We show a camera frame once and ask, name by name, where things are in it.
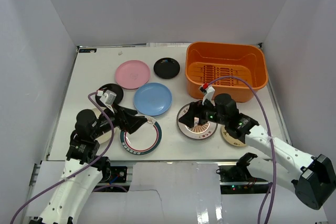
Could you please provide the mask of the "blue plate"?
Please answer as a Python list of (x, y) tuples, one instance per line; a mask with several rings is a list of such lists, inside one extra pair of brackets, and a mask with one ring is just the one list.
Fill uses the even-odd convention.
[(148, 116), (165, 113), (171, 106), (173, 96), (168, 87), (161, 83), (147, 83), (137, 89), (133, 97), (136, 110)]

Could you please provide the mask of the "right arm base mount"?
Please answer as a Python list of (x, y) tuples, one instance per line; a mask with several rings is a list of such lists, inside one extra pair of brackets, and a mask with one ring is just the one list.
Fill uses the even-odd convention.
[(265, 194), (267, 192), (269, 182), (252, 177), (247, 169), (251, 161), (256, 158), (256, 154), (247, 153), (232, 165), (218, 166), (216, 174), (219, 175), (222, 195)]

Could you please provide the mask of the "small black plate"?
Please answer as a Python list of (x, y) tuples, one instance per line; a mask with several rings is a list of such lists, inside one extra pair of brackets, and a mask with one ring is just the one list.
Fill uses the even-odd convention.
[(173, 58), (161, 58), (153, 66), (154, 73), (161, 79), (169, 80), (176, 77), (180, 72), (180, 64)]

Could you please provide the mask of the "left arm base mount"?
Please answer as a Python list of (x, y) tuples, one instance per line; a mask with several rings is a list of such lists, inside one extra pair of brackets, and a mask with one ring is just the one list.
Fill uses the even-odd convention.
[(103, 179), (99, 182), (99, 186), (112, 185), (104, 188), (103, 192), (123, 192), (129, 189), (127, 183), (128, 168), (126, 166), (110, 166), (103, 172)]

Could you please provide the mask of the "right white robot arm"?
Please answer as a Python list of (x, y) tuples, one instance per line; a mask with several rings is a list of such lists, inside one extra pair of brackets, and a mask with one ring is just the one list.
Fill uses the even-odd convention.
[(309, 208), (319, 210), (335, 191), (335, 171), (328, 157), (323, 154), (315, 157), (270, 137), (256, 120), (239, 112), (229, 94), (217, 95), (214, 102), (208, 99), (191, 102), (187, 112), (178, 117), (187, 127), (193, 127), (195, 119), (200, 125), (221, 124), (231, 137), (274, 156), (282, 167), (276, 183), (293, 192)]

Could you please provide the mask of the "white plate green rim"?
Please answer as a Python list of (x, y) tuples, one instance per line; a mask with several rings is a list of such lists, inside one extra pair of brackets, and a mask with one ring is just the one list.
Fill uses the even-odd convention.
[(130, 134), (125, 131), (120, 132), (120, 143), (129, 153), (140, 156), (154, 151), (162, 139), (162, 129), (151, 116), (144, 115), (147, 122), (143, 124), (136, 132)]

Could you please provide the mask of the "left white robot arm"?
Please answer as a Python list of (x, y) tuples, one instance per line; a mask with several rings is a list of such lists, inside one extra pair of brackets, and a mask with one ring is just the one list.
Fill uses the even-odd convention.
[(80, 111), (70, 136), (61, 179), (52, 186), (54, 193), (46, 208), (30, 223), (76, 223), (96, 185), (111, 176), (109, 158), (104, 153), (97, 154), (100, 147), (97, 139), (113, 133), (115, 127), (134, 133), (147, 121), (135, 110), (121, 106), (106, 109), (100, 116), (91, 109)]

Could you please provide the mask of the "plain cream plate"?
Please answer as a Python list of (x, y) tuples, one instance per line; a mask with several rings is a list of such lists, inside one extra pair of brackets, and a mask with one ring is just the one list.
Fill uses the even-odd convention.
[(111, 127), (106, 117), (97, 109), (86, 109), (86, 131), (91, 140), (97, 140), (99, 144), (111, 139)]

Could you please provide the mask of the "pink plate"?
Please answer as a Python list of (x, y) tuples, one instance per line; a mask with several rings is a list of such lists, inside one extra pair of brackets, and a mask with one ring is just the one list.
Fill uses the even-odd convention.
[(119, 65), (115, 71), (115, 81), (122, 88), (134, 90), (150, 79), (150, 68), (139, 60), (129, 60)]

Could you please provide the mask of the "cream floral plate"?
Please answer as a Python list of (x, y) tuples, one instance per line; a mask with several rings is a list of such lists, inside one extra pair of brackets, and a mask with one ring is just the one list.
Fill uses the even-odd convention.
[(221, 134), (223, 139), (230, 145), (235, 146), (235, 147), (246, 147), (247, 145), (243, 143), (242, 141), (235, 139), (231, 137), (227, 131), (225, 130), (225, 127), (222, 125), (220, 128)]

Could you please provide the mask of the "sunburst pattern plate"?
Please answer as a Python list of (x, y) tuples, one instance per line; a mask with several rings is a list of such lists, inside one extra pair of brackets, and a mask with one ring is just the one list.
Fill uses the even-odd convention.
[(185, 124), (179, 122), (179, 118), (182, 117), (189, 109), (189, 104), (184, 105), (178, 112), (176, 117), (177, 127), (182, 134), (193, 140), (205, 140), (210, 138), (217, 130), (218, 124), (214, 122), (206, 122), (205, 124), (199, 124), (199, 118), (194, 118), (194, 126), (187, 127)]

